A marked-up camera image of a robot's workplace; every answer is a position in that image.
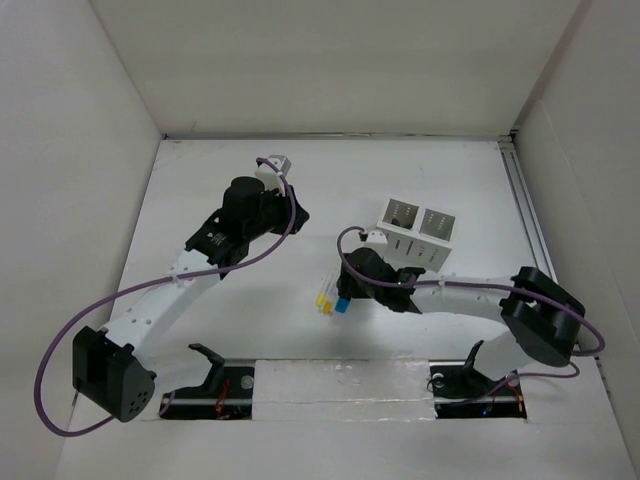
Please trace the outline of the blue cap black marker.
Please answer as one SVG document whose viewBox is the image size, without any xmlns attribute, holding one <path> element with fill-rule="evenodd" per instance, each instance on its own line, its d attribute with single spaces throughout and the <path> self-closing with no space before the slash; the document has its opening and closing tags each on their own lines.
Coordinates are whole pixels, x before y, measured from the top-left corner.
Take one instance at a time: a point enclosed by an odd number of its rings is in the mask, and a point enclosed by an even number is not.
<svg viewBox="0 0 640 480">
<path fill-rule="evenodd" d="M 347 311 L 349 304 L 350 304 L 349 299 L 339 298 L 335 303 L 334 311 L 336 313 L 344 314 Z"/>
</svg>

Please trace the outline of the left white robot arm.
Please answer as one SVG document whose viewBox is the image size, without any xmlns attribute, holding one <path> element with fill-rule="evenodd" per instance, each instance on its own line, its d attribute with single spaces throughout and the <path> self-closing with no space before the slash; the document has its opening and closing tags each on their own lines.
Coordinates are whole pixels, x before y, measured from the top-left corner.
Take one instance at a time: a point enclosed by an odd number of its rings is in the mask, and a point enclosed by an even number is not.
<svg viewBox="0 0 640 480">
<path fill-rule="evenodd" d="M 201 396 L 216 394 L 223 358 L 199 343 L 161 354 L 161 338 L 199 296 L 248 263 L 252 241 L 295 234 L 308 218 L 284 174 L 233 179 L 221 208 L 186 241 L 168 276 L 141 287 L 141 297 L 120 317 L 75 335 L 74 388 L 122 423 L 141 414 L 155 393 L 191 387 Z"/>
</svg>

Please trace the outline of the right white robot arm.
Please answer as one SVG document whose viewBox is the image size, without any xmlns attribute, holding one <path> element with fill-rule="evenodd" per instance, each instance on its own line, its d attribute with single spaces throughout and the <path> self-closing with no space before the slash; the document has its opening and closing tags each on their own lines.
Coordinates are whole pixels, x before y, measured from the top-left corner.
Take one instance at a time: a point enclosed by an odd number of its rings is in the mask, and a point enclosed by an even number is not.
<svg viewBox="0 0 640 480">
<path fill-rule="evenodd" d="M 441 393 L 452 399 L 484 394 L 532 363 L 556 378 L 575 357 L 583 307 L 533 267 L 500 282 L 440 276 L 417 265 L 395 267 L 374 249 L 341 256 L 336 288 L 341 306 L 370 299 L 395 313 L 452 314 L 496 322 L 504 332 L 480 339 L 463 363 L 445 375 Z"/>
</svg>

